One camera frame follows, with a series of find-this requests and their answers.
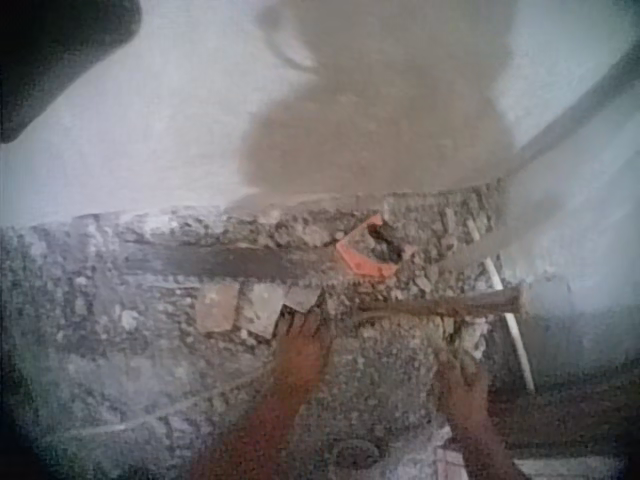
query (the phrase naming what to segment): debris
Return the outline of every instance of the debris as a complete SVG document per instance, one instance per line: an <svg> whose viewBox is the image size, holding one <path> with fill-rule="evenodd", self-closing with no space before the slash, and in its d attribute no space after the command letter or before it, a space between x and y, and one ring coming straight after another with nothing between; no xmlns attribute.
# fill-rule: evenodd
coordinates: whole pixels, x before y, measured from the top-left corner
<svg viewBox="0 0 640 480"><path fill-rule="evenodd" d="M440 276L440 268L438 265L427 265L427 277L432 285L438 281L438 277Z"/></svg>
<svg viewBox="0 0 640 480"><path fill-rule="evenodd" d="M256 283L242 298L238 324L261 337L270 339L276 326L284 288L273 283Z"/></svg>
<svg viewBox="0 0 640 480"><path fill-rule="evenodd" d="M398 270L397 262L415 252L415 247L397 244L393 228L380 214L340 240L336 249L355 273L378 278L391 277Z"/></svg>
<svg viewBox="0 0 640 480"><path fill-rule="evenodd" d="M296 225L300 238L310 247L322 247L333 240L331 234L316 225Z"/></svg>
<svg viewBox="0 0 640 480"><path fill-rule="evenodd" d="M442 327L444 329L444 336L450 337L456 328L455 320L452 317L442 317Z"/></svg>
<svg viewBox="0 0 640 480"><path fill-rule="evenodd" d="M413 280L415 282L415 284L420 287L424 293L426 293L427 295L429 293L431 293L431 290L433 290L433 287L431 286L431 282L429 282L429 280L427 280L426 277L424 276L420 276L417 277Z"/></svg>
<svg viewBox="0 0 640 480"><path fill-rule="evenodd" d="M294 310L305 313L315 305L321 291L322 288L320 287L304 288L293 286L289 288L285 295L284 304Z"/></svg>
<svg viewBox="0 0 640 480"><path fill-rule="evenodd" d="M124 310L120 316L120 323L127 332L130 332L138 326L140 315L133 310Z"/></svg>
<svg viewBox="0 0 640 480"><path fill-rule="evenodd" d="M446 207L444 209L444 213L445 213L445 218L446 218L447 233L452 235L452 234L455 233L455 230L456 230L456 214L449 207Z"/></svg>
<svg viewBox="0 0 640 480"><path fill-rule="evenodd" d="M77 315L86 315L88 313L87 302L85 302L83 297L79 296L76 298L74 308Z"/></svg>
<svg viewBox="0 0 640 480"><path fill-rule="evenodd" d="M240 285L218 282L205 285L196 302L196 327L202 333L224 332L233 327Z"/></svg>
<svg viewBox="0 0 640 480"><path fill-rule="evenodd" d="M253 346L255 346L255 345L256 345L256 343L257 343L257 342L256 342L256 341L251 337L251 335L249 335L249 332L248 332L246 329L244 329L244 328L241 328L241 329L240 329L240 338L242 339L242 341L243 341L244 343L246 343L247 345L252 346L252 347L253 347Z"/></svg>

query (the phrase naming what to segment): rubble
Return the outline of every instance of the rubble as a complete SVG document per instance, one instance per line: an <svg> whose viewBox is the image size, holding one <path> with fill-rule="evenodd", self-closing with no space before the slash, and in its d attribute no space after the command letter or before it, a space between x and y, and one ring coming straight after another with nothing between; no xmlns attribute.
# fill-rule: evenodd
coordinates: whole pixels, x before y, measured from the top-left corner
<svg viewBox="0 0 640 480"><path fill-rule="evenodd" d="M431 293L431 290L433 290L431 282L429 282L429 280L427 280L423 275L416 277L413 281L427 295Z"/></svg>
<svg viewBox="0 0 640 480"><path fill-rule="evenodd" d="M196 327L202 333L224 332L233 327L240 285L225 281L204 285L196 301Z"/></svg>
<svg viewBox="0 0 640 480"><path fill-rule="evenodd" d="M140 315L133 310L124 310L120 316L120 323L127 332L134 330L138 326Z"/></svg>
<svg viewBox="0 0 640 480"><path fill-rule="evenodd" d="M284 290L274 283L250 285L240 301L238 325L270 339L285 301Z"/></svg>
<svg viewBox="0 0 640 480"><path fill-rule="evenodd" d="M322 288L320 287L304 288L292 286L285 295L284 304L298 312L305 313L315 305L321 291Z"/></svg>

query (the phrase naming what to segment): hand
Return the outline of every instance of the hand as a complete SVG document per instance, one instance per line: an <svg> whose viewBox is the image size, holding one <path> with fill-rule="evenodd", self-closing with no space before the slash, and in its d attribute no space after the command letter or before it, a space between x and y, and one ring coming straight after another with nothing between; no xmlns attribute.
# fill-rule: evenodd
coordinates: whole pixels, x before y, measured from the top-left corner
<svg viewBox="0 0 640 480"><path fill-rule="evenodd" d="M278 329L274 382L276 392L304 402L324 378L331 335L317 314L296 314Z"/></svg>
<svg viewBox="0 0 640 480"><path fill-rule="evenodd" d="M487 414L489 377L468 354L461 362L449 353L438 355L436 381L440 389L439 408L458 435L473 434L490 425Z"/></svg>

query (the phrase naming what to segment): broken concrete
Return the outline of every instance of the broken concrete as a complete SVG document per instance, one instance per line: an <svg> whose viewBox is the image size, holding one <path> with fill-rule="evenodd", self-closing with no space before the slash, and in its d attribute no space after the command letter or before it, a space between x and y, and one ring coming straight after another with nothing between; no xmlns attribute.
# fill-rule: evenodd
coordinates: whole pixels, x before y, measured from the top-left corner
<svg viewBox="0 0 640 480"><path fill-rule="evenodd" d="M268 384L268 338L286 289L322 287L317 308L338 339L327 382L296 427L292 471L309 478L304 472L314 461L322 471L335 439L374 439L390 458L397 442L435 428L430 338L444 335L444 328L437 317L370 319L359 327L358 304L460 294L486 281L481 265L440 272L435 279L428 275L430 265L446 255L440 248L443 208L455 210L464 225L471 213L467 198L467 191L398 195L351 209L283 211L275 223L180 208L4 229L3 346L11 371L27 380L3 388L7 408L33 442L59 458L61 476L110 478L143 466L161 477L181 477L195 452L220 438ZM246 286L240 316L230 330L202 335L200 291L230 278L212 268L215 259L203 267L181 258L218 247L260 255L273 250L260 245L282 243L276 251L286 260L290 252L332 248L312 247L316 240L300 234L297 224L313 224L329 234L322 238L335 238L376 211L419 248L395 277L369 283L339 270L308 269L286 284L242 277L244 265L234 273L234 264L225 260L232 281ZM493 213L487 215L492 221ZM462 227L455 233L465 242ZM147 270L129 268L132 246L144 254L137 258L146 259L140 266ZM166 263L169 254L175 263ZM154 270L157 265L182 270ZM415 285L421 276L430 280L429 294ZM258 307L260 292L270 299ZM452 344L462 335L457 329L447 333Z"/></svg>
<svg viewBox="0 0 640 480"><path fill-rule="evenodd" d="M321 291L321 287L304 288L294 285L287 291L284 304L298 312L308 312L318 301Z"/></svg>
<svg viewBox="0 0 640 480"><path fill-rule="evenodd" d="M202 287L196 302L196 326L202 333L231 330L236 320L240 285L218 282Z"/></svg>
<svg viewBox="0 0 640 480"><path fill-rule="evenodd" d="M240 300L238 325L266 339L271 339L285 300L285 288L273 283L256 283L247 287Z"/></svg>

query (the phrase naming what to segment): white wall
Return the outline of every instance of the white wall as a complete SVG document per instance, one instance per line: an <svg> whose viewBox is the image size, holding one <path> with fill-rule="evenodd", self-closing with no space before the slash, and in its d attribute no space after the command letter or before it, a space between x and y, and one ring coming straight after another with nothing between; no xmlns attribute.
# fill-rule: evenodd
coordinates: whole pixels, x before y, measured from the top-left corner
<svg viewBox="0 0 640 480"><path fill-rule="evenodd" d="M371 3L342 2L353 4L356 27L362 19L363 32L372 26L372 31L384 33L380 18L370 18ZM409 9L415 7L411 2L394 5ZM635 38L631 16L609 2L520 0L501 33L511 57L496 64L499 71L493 72L495 78L487 77L485 91L485 85L473 83L484 67L469 64L490 61L493 53L482 48L501 45L503 39L492 37L497 30L491 25L493 15L469 15L469 9L480 4L434 0L423 17L415 16L415 32L427 31L426 37L418 36L411 44L409 33L414 30L403 27L409 32L406 38L397 35L401 41L389 42L388 49L384 35L382 42L374 38L367 51L371 58L354 63L362 67L356 76L365 83L349 84L354 96L331 96L326 77L319 80L295 71L267 48L255 21L262 1L142 4L139 35L80 78L17 141L3 147L2 224L177 204L227 206L255 192L267 198L458 186L499 173L513 149L571 105ZM294 18L299 5L290 2ZM331 8L320 13L331 14ZM397 18L411 18L407 11ZM390 38L396 37L394 32L391 27ZM313 39L305 37L306 30L298 33L305 41ZM339 40L341 34L326 38ZM322 58L314 58L322 48L312 45L305 53L292 34L284 37L279 41L287 52L323 66ZM409 47L419 52L419 61L413 60ZM355 56L347 64L358 61ZM364 71L387 63L390 68L375 74ZM412 68L424 71L414 74ZM359 96L371 86L368 78L375 78L374 94ZM397 85L399 93L394 93ZM314 88L325 95L317 104ZM291 107L288 99L296 95L302 100ZM495 108L485 97L494 99ZM407 116L411 108L419 110L414 117ZM314 114L326 119L316 120ZM301 115L308 124L299 121ZM396 129L403 118L413 119L402 126L406 131ZM280 135L279 121L283 138L276 141L272 137ZM487 127L491 122L495 128ZM422 123L425 128L418 128ZM371 142L363 133L369 128L374 129ZM258 135L252 144L247 162L247 143L256 132L262 138ZM299 146L284 152L295 138L302 139ZM344 145L331 147L327 160L318 152L334 138ZM265 165L260 165L263 154ZM309 161L300 170L309 171L309 179L301 179L296 190L298 176L306 175L291 168L298 158Z"/></svg>

